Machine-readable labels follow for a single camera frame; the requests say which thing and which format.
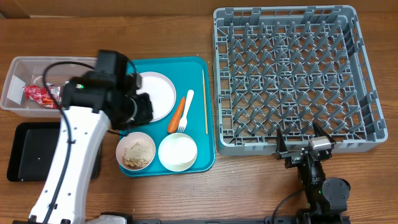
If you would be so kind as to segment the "pink bowl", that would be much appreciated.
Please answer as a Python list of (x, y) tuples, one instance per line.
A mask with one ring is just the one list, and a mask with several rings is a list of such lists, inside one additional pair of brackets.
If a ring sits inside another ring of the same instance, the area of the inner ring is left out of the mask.
[(131, 143), (132, 143), (132, 142), (135, 142), (135, 141), (137, 141), (137, 140), (145, 140), (145, 141), (148, 141), (148, 142), (150, 142), (150, 143), (155, 147), (154, 141), (153, 141), (152, 138), (151, 138), (148, 134), (146, 134), (146, 133), (134, 132), (134, 133), (129, 133), (127, 136), (123, 137), (123, 138), (119, 141), (119, 143), (118, 143), (118, 145), (117, 145), (117, 147), (116, 147), (116, 159), (117, 159), (117, 161), (119, 162), (119, 164), (120, 164), (123, 168), (125, 168), (125, 169), (127, 169), (127, 170), (131, 170), (131, 171), (139, 171), (139, 170), (142, 170), (142, 169), (133, 170), (133, 169), (131, 169), (130, 167), (126, 166), (126, 165), (124, 164), (124, 162), (123, 162), (124, 149), (125, 149), (126, 147), (131, 146)]

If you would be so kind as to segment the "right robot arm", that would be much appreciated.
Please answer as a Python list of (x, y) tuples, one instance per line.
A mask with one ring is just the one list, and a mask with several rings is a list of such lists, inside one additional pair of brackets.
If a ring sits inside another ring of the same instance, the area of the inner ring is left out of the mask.
[(279, 208), (290, 198), (305, 193), (308, 208), (299, 209), (293, 217), (287, 217), (291, 223), (327, 223), (350, 224), (349, 216), (343, 216), (348, 208), (347, 201), (351, 186), (342, 178), (327, 178), (322, 162), (332, 157), (336, 141), (326, 133), (318, 123), (312, 123), (315, 137), (300, 151), (289, 151), (281, 130), (277, 130), (275, 158), (285, 161), (285, 168), (298, 170), (298, 177), (303, 188), (289, 195), (273, 211), (271, 223), (277, 223), (276, 214)]

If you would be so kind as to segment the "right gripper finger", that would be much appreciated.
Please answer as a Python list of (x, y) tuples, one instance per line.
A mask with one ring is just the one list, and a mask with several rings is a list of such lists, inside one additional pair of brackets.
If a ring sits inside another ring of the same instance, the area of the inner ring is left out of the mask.
[(313, 126), (313, 131), (314, 131), (314, 134), (315, 134), (316, 138), (318, 138), (318, 137), (327, 137), (327, 138), (329, 138), (330, 137), (329, 134), (326, 133), (316, 121), (314, 121), (312, 123), (312, 126)]
[(276, 150), (275, 150), (275, 158), (283, 159), (285, 154), (287, 154), (287, 148), (285, 145), (285, 141), (283, 139), (282, 132), (278, 128), (277, 129), (277, 143), (276, 143)]

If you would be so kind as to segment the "food scraps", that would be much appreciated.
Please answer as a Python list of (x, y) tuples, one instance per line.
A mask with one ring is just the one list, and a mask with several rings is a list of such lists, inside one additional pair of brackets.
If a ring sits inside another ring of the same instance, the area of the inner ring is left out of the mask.
[(137, 140), (124, 149), (123, 162), (133, 170), (148, 166), (155, 155), (155, 147), (148, 141)]

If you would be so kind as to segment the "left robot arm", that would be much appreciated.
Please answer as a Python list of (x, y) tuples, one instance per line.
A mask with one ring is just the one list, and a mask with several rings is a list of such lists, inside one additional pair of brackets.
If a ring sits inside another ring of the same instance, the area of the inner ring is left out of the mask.
[(60, 132), (50, 170), (27, 223), (84, 223), (86, 196), (101, 142), (109, 129), (150, 123), (147, 93), (137, 94), (142, 77), (134, 63), (112, 50), (100, 50), (95, 66), (71, 77), (56, 103)]

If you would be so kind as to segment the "red snack wrapper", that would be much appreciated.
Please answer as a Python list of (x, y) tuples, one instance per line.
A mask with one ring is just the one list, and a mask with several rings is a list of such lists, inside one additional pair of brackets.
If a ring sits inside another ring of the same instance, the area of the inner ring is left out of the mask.
[(38, 85), (29, 85), (23, 88), (25, 98), (31, 101), (38, 103), (40, 106), (57, 109), (55, 102), (58, 103), (60, 107), (61, 105), (61, 87), (53, 85), (51, 83), (47, 83), (47, 88), (50, 90), (53, 100), (50, 95), (48, 94), (45, 87), (38, 86)]

